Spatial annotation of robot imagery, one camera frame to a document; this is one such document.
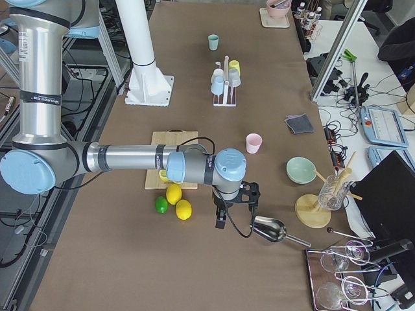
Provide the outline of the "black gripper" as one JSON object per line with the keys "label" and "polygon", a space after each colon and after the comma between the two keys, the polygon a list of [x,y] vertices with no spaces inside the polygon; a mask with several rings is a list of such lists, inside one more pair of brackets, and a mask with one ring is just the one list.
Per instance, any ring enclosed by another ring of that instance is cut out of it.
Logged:
{"label": "black gripper", "polygon": [[[233,205],[247,205],[251,213],[250,227],[253,227],[255,217],[257,216],[260,195],[258,183],[242,181],[236,197],[231,200],[225,200],[225,203],[228,207],[232,207]],[[215,227],[217,229],[224,229],[226,225],[226,207],[221,202],[216,202],[215,205],[217,207]]]}

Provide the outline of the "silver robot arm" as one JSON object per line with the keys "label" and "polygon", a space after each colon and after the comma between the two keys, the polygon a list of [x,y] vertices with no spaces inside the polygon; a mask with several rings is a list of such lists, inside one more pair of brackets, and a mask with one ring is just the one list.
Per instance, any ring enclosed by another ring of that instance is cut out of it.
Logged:
{"label": "silver robot arm", "polygon": [[1,175],[14,190],[39,194],[87,172],[166,170],[171,181],[213,187],[216,226],[228,209],[247,204],[257,220],[259,189],[244,181],[246,158],[228,148],[210,154],[202,145],[101,145],[68,141],[61,133],[62,40],[99,35],[97,1],[11,1],[19,30],[20,129],[1,159]]}

